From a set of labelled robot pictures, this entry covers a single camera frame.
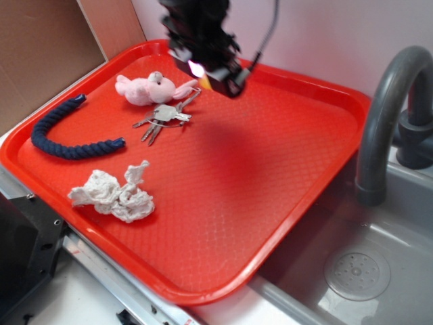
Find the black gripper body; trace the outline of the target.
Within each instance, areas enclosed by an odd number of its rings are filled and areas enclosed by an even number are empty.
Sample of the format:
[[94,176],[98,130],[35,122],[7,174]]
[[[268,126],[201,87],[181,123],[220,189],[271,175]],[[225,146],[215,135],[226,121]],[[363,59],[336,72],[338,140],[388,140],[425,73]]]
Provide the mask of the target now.
[[190,60],[208,72],[220,68],[230,72],[240,70],[237,61],[240,47],[235,36],[222,29],[229,1],[160,1],[159,4],[168,11],[162,24],[167,28],[172,50],[188,51]]

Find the black gripper finger cyan pad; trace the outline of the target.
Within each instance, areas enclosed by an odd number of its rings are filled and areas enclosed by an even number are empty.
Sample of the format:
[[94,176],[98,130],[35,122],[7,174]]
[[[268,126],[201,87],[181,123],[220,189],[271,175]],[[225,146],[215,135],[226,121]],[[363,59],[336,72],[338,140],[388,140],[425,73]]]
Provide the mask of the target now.
[[244,90],[250,76],[248,68],[237,67],[233,72],[226,67],[207,72],[206,76],[213,91],[228,98],[236,98]]
[[194,75],[194,63],[191,61],[192,53],[189,50],[185,51],[170,51],[176,67],[188,75]]

